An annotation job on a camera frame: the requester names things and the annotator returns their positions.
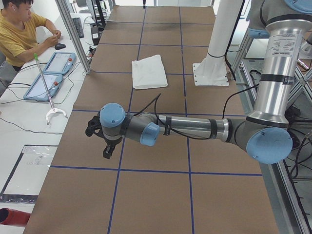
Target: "yellow shirt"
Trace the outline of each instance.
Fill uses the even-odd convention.
[[[9,64],[21,67],[24,62],[16,56],[25,50],[38,46],[36,27],[44,26],[46,18],[31,14],[31,19],[24,22],[25,29],[20,30],[9,23],[0,13],[0,51],[6,56]]]

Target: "folded white napkin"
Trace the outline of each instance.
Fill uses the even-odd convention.
[[[168,86],[160,55],[132,61],[132,80],[135,89],[151,89]]]

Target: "black mouse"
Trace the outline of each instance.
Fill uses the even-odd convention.
[[[65,47],[66,47],[66,45],[61,44],[61,43],[57,43],[57,44],[55,44],[55,46],[54,46],[54,48],[55,48],[56,50],[60,50],[60,49],[63,49],[63,48],[65,48]]]

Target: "blue tablet device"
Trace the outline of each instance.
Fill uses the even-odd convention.
[[[69,72],[76,61],[75,53],[54,52],[43,69],[44,74],[62,74]]]
[[[51,97],[53,97],[59,90],[62,81],[62,74],[44,74],[45,81],[47,83]],[[25,95],[25,100],[38,100],[38,101],[49,101],[49,97],[46,93],[41,75],[38,75],[32,85],[29,87]]]

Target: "white table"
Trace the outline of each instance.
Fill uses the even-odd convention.
[[[84,23],[86,17],[90,14],[72,14],[72,17],[80,17],[81,23]],[[91,18],[86,19],[86,23],[92,23]],[[66,45],[66,48],[59,50],[60,52],[75,52],[73,43],[69,39],[69,34],[64,26],[64,23],[59,17],[55,22],[56,27],[62,32],[62,37],[59,40],[60,43]],[[90,26],[84,24],[84,38],[81,38],[81,44],[84,51],[87,53],[89,50],[89,44],[93,45],[91,38]],[[39,56],[40,62],[47,62],[52,54],[55,52],[54,47],[46,50],[42,55]],[[23,67],[35,64],[35,61],[26,63]],[[27,83],[31,84],[39,74],[37,66],[32,66],[21,70],[12,83]],[[52,98],[54,103],[65,101],[62,104],[55,104],[56,108],[62,109],[70,116],[73,104],[78,96],[80,88],[84,80],[85,72],[80,64],[74,72],[69,76],[71,81],[74,83],[68,97],[65,99],[72,86],[72,82],[66,79],[58,93]],[[12,85],[10,86],[14,93],[22,98],[28,89],[25,85]],[[0,103],[10,102],[18,100],[10,90],[6,90],[0,98]],[[63,114],[53,114],[50,117],[50,124],[47,125],[45,115],[51,109],[49,102],[36,102],[30,100],[22,100],[8,104],[1,104],[0,111],[2,112],[0,117],[17,124],[18,126],[29,129],[32,131],[43,131],[43,132],[58,132],[63,133],[68,119]],[[58,145],[61,139],[61,135],[55,134],[43,134],[43,133],[31,133],[25,132],[18,127],[6,123],[0,119],[0,190],[2,190],[5,182],[10,175],[16,161],[23,149],[24,145]],[[30,212],[32,211],[33,204],[24,203],[0,203],[0,208],[7,207],[16,210]],[[3,226],[0,225],[1,234],[21,234],[24,228]]]

